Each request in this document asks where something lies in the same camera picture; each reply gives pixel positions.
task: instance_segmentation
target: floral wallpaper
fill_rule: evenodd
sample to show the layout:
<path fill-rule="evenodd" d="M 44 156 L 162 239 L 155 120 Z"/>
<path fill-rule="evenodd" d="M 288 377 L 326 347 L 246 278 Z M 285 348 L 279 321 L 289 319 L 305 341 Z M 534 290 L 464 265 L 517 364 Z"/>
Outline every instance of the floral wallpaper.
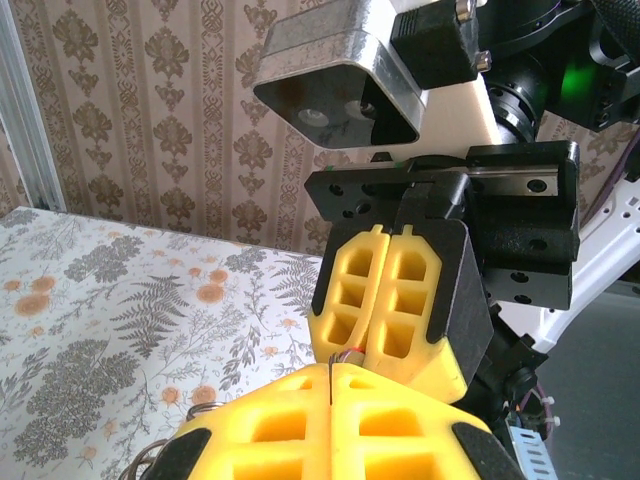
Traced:
<path fill-rule="evenodd" d="M 29 200 L 9 146 L 9 139 L 0 122 L 0 218 L 20 205 L 29 205 Z"/>
<path fill-rule="evenodd" d="M 304 181 L 369 156 L 314 147 L 250 87 L 269 27 L 324 1 L 10 0 L 69 211 L 321 254 Z M 549 115 L 540 139 L 580 143 L 584 207 L 631 134 Z"/>
<path fill-rule="evenodd" d="M 187 410 L 312 362 L 320 258 L 19 208 L 0 220 L 6 478 L 116 479 Z"/>

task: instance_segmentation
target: patterned wallpaper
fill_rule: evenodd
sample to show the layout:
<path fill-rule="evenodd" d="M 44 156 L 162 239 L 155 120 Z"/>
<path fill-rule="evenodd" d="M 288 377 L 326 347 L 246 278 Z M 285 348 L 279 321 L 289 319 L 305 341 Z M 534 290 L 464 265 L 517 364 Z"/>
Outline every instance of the patterned wallpaper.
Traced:
<path fill-rule="evenodd" d="M 320 254 L 303 183 L 365 162 L 306 142 L 250 86 L 268 28 L 324 0 L 10 0 L 71 212 Z M 548 117 L 585 158 L 583 205 L 629 141 Z"/>
<path fill-rule="evenodd" d="M 18 206 L 28 205 L 29 200 L 9 147 L 9 140 L 0 123 L 0 218 Z"/>

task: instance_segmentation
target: table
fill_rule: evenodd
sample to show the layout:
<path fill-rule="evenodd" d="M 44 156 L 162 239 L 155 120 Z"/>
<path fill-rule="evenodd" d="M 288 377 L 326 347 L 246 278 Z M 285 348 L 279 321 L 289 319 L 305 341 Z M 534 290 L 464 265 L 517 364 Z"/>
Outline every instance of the table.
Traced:
<path fill-rule="evenodd" d="M 0 221 L 2 478 L 115 479 L 195 404 L 313 361 L 321 258 L 18 208 Z"/>

